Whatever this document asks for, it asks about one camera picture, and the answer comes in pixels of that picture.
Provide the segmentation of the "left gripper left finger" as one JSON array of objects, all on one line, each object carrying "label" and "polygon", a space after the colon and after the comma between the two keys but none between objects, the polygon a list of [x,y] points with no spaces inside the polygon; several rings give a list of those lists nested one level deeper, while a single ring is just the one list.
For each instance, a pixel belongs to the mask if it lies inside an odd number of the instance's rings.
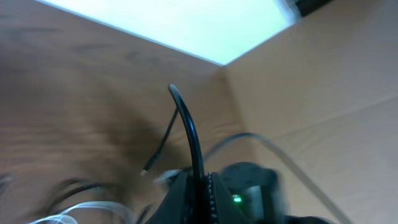
[{"label": "left gripper left finger", "polygon": [[146,224],[190,223],[195,203],[195,187],[192,177],[186,172],[179,173],[169,191]]}]

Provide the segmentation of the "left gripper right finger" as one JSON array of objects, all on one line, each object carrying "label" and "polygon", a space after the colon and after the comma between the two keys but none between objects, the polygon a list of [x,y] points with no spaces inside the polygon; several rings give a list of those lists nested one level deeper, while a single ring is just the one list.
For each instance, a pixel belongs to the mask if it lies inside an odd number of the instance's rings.
[{"label": "left gripper right finger", "polygon": [[219,173],[208,173],[208,194],[210,199],[211,224],[248,224],[249,220],[234,204],[229,190],[221,180]]}]

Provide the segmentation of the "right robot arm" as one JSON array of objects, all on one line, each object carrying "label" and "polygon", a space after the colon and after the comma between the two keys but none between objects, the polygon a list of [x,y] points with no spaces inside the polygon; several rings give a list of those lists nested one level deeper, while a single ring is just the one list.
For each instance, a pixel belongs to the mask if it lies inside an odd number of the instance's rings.
[{"label": "right robot arm", "polygon": [[278,173],[251,162],[238,162],[221,171],[221,179],[234,203],[254,223],[319,224],[319,217],[295,217],[288,214]]}]

